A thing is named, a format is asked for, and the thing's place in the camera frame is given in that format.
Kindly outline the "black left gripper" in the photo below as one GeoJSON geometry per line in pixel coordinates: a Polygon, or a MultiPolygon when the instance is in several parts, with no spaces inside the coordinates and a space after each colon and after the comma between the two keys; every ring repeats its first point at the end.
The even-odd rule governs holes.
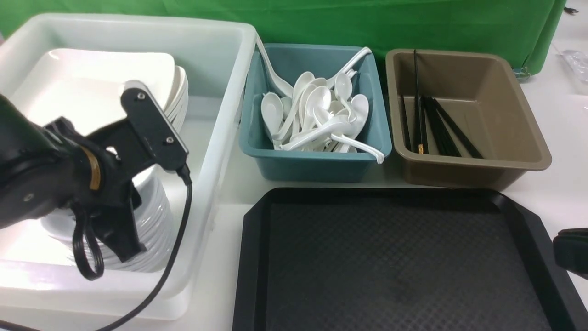
{"type": "Polygon", "coordinates": [[[79,199],[83,210],[90,214],[95,236],[124,263],[145,252],[134,216],[142,200],[133,180],[153,162],[130,120],[116,121],[87,136],[77,132],[64,117],[44,128],[65,138],[90,164],[86,171],[90,177],[82,184],[79,199]]]}

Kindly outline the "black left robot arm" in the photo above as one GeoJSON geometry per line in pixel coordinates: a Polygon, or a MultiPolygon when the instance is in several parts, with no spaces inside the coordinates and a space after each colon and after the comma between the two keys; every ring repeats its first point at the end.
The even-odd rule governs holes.
{"type": "Polygon", "coordinates": [[[1,227],[80,208],[90,229],[122,262],[147,249],[134,211],[141,197],[132,178],[151,167],[128,119],[88,136],[61,117],[29,121],[1,97],[1,227]]]}

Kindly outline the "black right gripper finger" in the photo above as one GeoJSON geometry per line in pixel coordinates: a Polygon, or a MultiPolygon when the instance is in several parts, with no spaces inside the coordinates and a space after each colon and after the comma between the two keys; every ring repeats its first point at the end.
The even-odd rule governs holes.
{"type": "Polygon", "coordinates": [[[553,253],[561,268],[588,279],[588,229],[570,228],[553,239],[553,253]]]}

